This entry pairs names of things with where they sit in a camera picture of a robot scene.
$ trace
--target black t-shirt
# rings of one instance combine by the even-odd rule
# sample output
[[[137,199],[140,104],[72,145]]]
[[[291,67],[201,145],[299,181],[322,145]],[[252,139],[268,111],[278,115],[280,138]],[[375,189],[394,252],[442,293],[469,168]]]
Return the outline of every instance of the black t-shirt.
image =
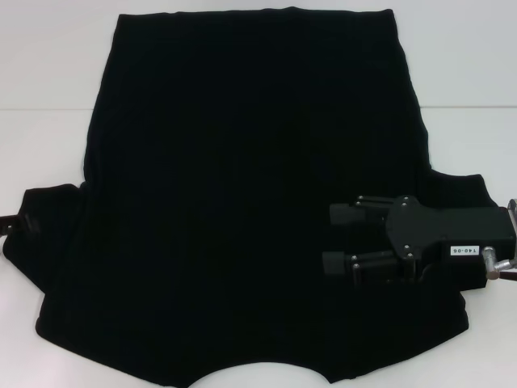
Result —
[[[468,327],[439,266],[356,291],[323,274],[332,203],[494,205],[481,176],[431,169],[392,11],[121,15],[84,173],[27,191],[40,237],[4,247],[45,292],[36,330],[72,352],[163,385],[257,361],[334,382]]]

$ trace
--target label sticker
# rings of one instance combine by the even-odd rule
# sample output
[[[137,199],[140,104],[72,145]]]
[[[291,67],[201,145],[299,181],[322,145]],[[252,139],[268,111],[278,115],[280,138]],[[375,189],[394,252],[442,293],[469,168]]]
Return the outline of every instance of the label sticker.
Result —
[[[479,255],[479,246],[467,247],[451,247],[451,256],[477,256]]]

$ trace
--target black fabric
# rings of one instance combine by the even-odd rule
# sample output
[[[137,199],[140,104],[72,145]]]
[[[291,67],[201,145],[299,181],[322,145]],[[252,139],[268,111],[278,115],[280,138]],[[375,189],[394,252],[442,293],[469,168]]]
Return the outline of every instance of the black fabric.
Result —
[[[468,327],[439,265],[360,291],[323,275],[333,244],[387,244],[329,237],[332,203],[494,205],[481,176],[431,169],[392,11],[121,15],[84,173],[27,192],[49,243],[5,245],[45,291],[36,330],[72,352],[178,387],[257,361],[335,382]]]

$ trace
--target white table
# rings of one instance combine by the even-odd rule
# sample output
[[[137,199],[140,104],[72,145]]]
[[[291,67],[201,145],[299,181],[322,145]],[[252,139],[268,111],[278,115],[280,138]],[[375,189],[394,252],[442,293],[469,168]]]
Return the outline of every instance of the white table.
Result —
[[[26,188],[82,182],[82,156],[117,15],[298,6],[395,10],[436,170],[482,173],[500,204],[517,196],[517,4],[508,0],[63,2],[0,0],[0,214]],[[409,361],[336,386],[514,386],[517,285],[464,293],[471,328]],[[67,352],[34,330],[43,294],[0,258],[0,388],[152,386]],[[290,365],[243,365],[196,388],[328,386]]]

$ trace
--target white surface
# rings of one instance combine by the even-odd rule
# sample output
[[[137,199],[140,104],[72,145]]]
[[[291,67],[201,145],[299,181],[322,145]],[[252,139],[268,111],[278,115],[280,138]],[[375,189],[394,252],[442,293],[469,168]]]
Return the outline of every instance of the white surface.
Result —
[[[305,8],[396,11],[423,106],[517,105],[514,2],[0,0],[0,214],[23,190],[82,181],[86,132],[119,13]],[[37,109],[55,109],[41,111]],[[500,204],[517,196],[517,109],[423,109],[436,170],[482,173]],[[470,330],[409,361],[336,387],[513,386],[517,286],[497,281],[465,293]],[[43,295],[0,258],[0,388],[154,386],[58,348],[34,331]],[[317,373],[290,365],[226,369],[195,388],[319,388]]]

